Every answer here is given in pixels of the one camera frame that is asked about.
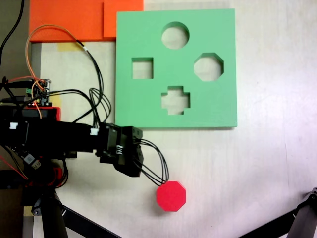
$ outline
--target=black cable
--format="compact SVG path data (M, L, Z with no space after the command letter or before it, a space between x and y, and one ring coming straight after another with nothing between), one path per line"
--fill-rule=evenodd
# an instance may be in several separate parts
M59 91L50 91L50 92L45 92L45 93L42 93L42 94L39 94L37 95L36 97L32 98L31 100L25 102L21 108L25 108L28 104L30 104L31 102L39 99L39 98L42 98L42 97L45 97L45 96L57 96L57 95L64 95L64 94L79 94L81 96L83 96L90 104L91 108L94 108L94 105L93 103L91 102L90 98L82 91L80 90L77 90L77 89L65 89L65 90L59 90ZM100 122L100 119L99 119L99 116L98 114L96 114L96 117L97 117L97 121Z
M89 90L89 94L90 94L91 100L93 101L93 104L96 105L94 96L98 98L98 90L97 90L96 88L91 88L91 89ZM104 94L102 94L102 100L103 100L104 103L107 105L108 111L109 111L109 112L108 112L108 111L106 110L106 107L104 106L103 102L100 102L101 105L102 105L102 107L104 108L105 113L106 113L106 118L105 118L105 120L103 121L103 122L105 122L105 121L108 119L108 117L110 116L110 114L111 114L111 103L110 103L109 99L108 99Z
M95 93L98 93L98 90L96 88L91 88L90 90L95 92ZM109 110L109 113L108 113L106 119L103 121L103 122L105 122L111 114L112 106L111 106L111 102L110 102L109 98L107 98L107 96L105 94L101 93L101 96L102 96L102 100L105 102L105 104L107 105L108 110Z
M154 148L159 157L160 157L160 161L161 161L161 167L162 167L162 176L158 176L156 173L154 173L151 169L149 169L146 165L144 165L143 163L141 163L139 160L137 160L135 157L135 161L134 164L141 170L141 172L148 178L150 179L155 185L157 186L161 186L163 184L165 184L168 180L169 180L169 171L168 171L168 166L167 166L167 162L165 160L164 155L162 154L162 152L159 150L159 148L153 144L152 142L148 141L148 140L144 140L144 139L139 139L139 140L135 140L134 144L137 145L146 145L149 147ZM145 170L142 169L142 166L144 166L150 173L152 173L152 176L150 173L146 172Z
M82 46L82 47L85 47L84 44L77 40L77 42ZM99 90L98 90L98 93L99 93L99 99L98 99L98 102L94 105L93 108L91 108L90 110L88 110L87 112L85 112L82 116L80 116L79 118L77 118L75 121L73 122L77 122L79 121L80 119L84 118L85 116L87 116L88 114L90 114L93 110L96 111L96 113L98 114L97 112L97 106L99 105L99 103L101 102L102 100L102 97L103 97L103 91L104 91L104 80L103 80L103 76L101 74L101 71L99 69L99 66L96 62L96 60L94 59L94 57L91 55L91 53L85 49L88 56L90 57L90 59L92 60L93 64L94 64L94 67L95 67L95 70L96 70L96 73L97 73L97 77L98 77L98 84L99 84Z
M9 32L9 34L6 36L6 38L4 39L4 41L2 42L1 44L1 47L0 47L0 67L1 67L1 60L2 60L2 51L3 51L3 48L6 44L6 42L8 41L8 39L10 38L10 36L12 35L12 33L15 31L16 27L18 26L20 20L21 20L21 17L22 17L22 14L23 14L23 8L24 8L24 0L21 1L21 8L20 8L20 13L19 13L19 16L18 16L18 19L15 23L15 25L13 26L13 28L11 29L11 31Z
M60 181L61 185L58 185L57 188L63 187L67 183L68 176L69 176L66 160L63 159L62 161L63 161L63 166L64 166L64 172L63 172L62 179Z
M94 96L98 98L98 94L96 94L95 92L93 91L89 91L89 95L90 95L90 98L93 102L94 105L96 105L96 102L95 102L95 99L94 99ZM108 117L108 112L106 110L106 107L104 106L103 102L100 102L100 104L102 105L102 107L104 108L104 111L106 113L106 118Z

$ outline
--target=orange board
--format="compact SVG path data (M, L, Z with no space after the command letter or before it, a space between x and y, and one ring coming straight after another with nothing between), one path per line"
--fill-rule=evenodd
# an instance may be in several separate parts
M105 0L104 39L115 41L118 11L143 11L143 0Z
M30 0L29 33L43 24L61 25L81 41L115 40L116 12L143 10L143 0ZM56 28L36 32L31 42L70 42Z

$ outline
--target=octagonal block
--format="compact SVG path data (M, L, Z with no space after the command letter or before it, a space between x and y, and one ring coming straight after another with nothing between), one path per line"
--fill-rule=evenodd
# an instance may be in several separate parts
M194 73L204 82L216 81L223 74L223 59L216 53L202 53L195 60Z
M186 189L169 181L157 189L157 203L165 212L177 212L186 203Z

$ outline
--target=white table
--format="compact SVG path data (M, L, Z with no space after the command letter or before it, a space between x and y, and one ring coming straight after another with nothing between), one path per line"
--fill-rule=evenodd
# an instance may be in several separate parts
M85 153L68 160L69 181L57 190L63 204L123 238L235 238L295 208L317 185L317 1L145 0L145 10L215 7L236 10L238 127L144 130L164 153L170 179L186 187L186 205L162 212L148 179L129 178ZM87 47L114 105L115 43ZM40 76L52 89L97 86L83 52L57 49L41 49ZM62 96L64 121L87 108L85 99ZM144 148L144 157L159 168L155 151Z

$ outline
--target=wire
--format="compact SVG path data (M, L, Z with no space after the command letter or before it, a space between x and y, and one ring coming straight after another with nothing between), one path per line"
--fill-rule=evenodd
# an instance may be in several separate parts
M6 36L6 38L4 39L4 41L1 44L1 47L0 47L0 67L1 67L1 60L2 60L2 51L4 49L4 46L5 46L6 42L8 41L10 36L13 34L13 32L15 31L16 27L18 26L18 24L19 24L19 22L21 20L21 17L22 17L22 14L23 14L23 8L24 8L24 0L21 1L20 13L19 13L19 16L18 16L18 19L17 19L15 25L13 26L13 28L11 29L11 31L9 32L9 34Z
M23 170L21 169L19 163L17 162L16 158L14 157L14 155L11 153L11 151L3 145L0 145L4 150L6 150L6 152L11 156L12 160L14 161L15 165L17 166L17 168L19 169L19 171L28 179L28 177L24 174Z
M0 159L1 159L5 164L7 164L10 168L12 168L13 170L15 170L18 174L20 174L25 180L28 180L22 173L20 173L19 170L17 170L15 167L13 167L13 166L12 166L7 160L5 160L5 158L2 157L1 155L0 155Z
M144 140L144 139L138 139L135 140L133 142L136 145L146 145L149 147L154 148L159 157L160 157L160 161L161 161L161 168L162 168L162 176L158 176L156 173L154 173L151 169L149 169L146 165L144 165L143 163L141 163L139 160L137 160L135 157L135 161L134 164L141 170L141 172L148 178L150 179L155 185L157 186L161 186L163 184L165 184L168 180L169 180L169 171L168 171L168 166L167 166L167 162L165 160L164 155L162 154L162 152L159 150L159 148L153 144L152 142L148 141L148 140ZM142 166L145 167L150 173L146 172L145 170L142 169Z
M36 28L30 33L28 39L26 40L26 45L25 45L25 59L26 59L26 64L27 64L27 66L28 66L28 69L29 69L29 71L30 71L30 74L31 74L33 77L35 77L35 73L34 73L34 71L32 70L32 67L31 67L30 61L29 61L29 54L28 54L29 43L30 43L30 40L31 40L32 36L34 35L34 33L35 33L36 31L38 31L39 29L44 28L44 27L54 27L54 28L61 29L61 30L65 31L65 32L67 32L71 37L73 37L75 41L77 40L77 38L76 38L69 30L67 30L65 27L62 27L62 26L59 26L59 25L55 25L55 24L44 24L44 25L41 25L41 26L36 27Z
M33 96L33 89L34 89L35 84L37 84L37 81L35 81L35 82L33 83L32 88L31 88L32 99L34 98L34 96ZM41 110L39 109L38 104L37 104L35 101L34 101L34 105L35 105L35 107L37 108L37 110L39 111L40 119L42 119Z
M36 80L38 80L38 81L44 82L43 80L41 80L41 79L39 79L39 78L36 78L36 77L32 77L32 76L24 76L24 77L13 78L13 79L10 79L8 82L9 82L9 83L12 83L12 82L15 82L15 81L17 81L17 80L26 79L26 78L36 79Z
M57 188L63 187L67 183L68 176L69 176L66 160L63 159L62 161L63 161L63 166L64 166L64 172L63 172L63 176L61 179L61 183L57 186Z
M77 122L79 121L80 119L84 118L85 116L87 116L88 114L90 114L91 112L94 113L94 126L97 126L97 124L100 124L101 121L100 121L100 118L99 118L99 115L98 115L98 111L97 111L97 106L99 105L99 103L101 103L102 101L102 98L103 98L103 91L104 91L104 80L103 80L103 77L102 77L102 74L101 74L101 71L98 67L98 64L96 62L96 60L94 59L94 57L91 55L91 53L88 51L88 49L85 47L85 45L80 41L78 40L69 30L67 30L66 28L62 27L62 26L59 26L59 25L55 25L55 24L45 24L45 25L41 25L37 28L35 28L31 34L29 35L27 41L26 41L26 45L25 45L25 58L26 58L26 64L28 66L28 69L30 71L30 74L35 77L35 74L34 74L34 71L32 70L31 68L31 65L30 65L30 60L29 60L29 56L28 56L28 47L29 47L29 43L30 43L30 39L32 38L32 36L34 35L34 33L36 31L38 31L39 29L41 28L45 28L45 27L53 27L53 28L57 28L57 29L61 29L65 32L67 32L78 44L80 44L82 46L82 48L86 51L86 53L88 54L88 56L91 58L92 62L93 62L93 65L96 69L96 72L97 72L97 77L98 77L98 84L99 84L99 90L96 89L98 91L98 94L99 94L99 98L98 98L98 102L94 102L93 103L93 106L90 110L88 110L86 113L84 113L82 116L80 116L78 119L76 119L74 122Z
M90 104L91 108L94 108L94 105L93 103L91 102L90 98L85 94L83 93L82 91L80 90L77 90L77 89L66 89L66 90L59 90L59 91L50 91L50 92L45 92L45 93L42 93L42 94L39 94L37 95L36 97L32 98L31 100L25 102L21 108L25 108L29 103L32 103L33 101L39 99L39 98L42 98L42 97L46 97L46 96L57 96L57 95L64 95L64 94L79 94L81 96L83 96Z

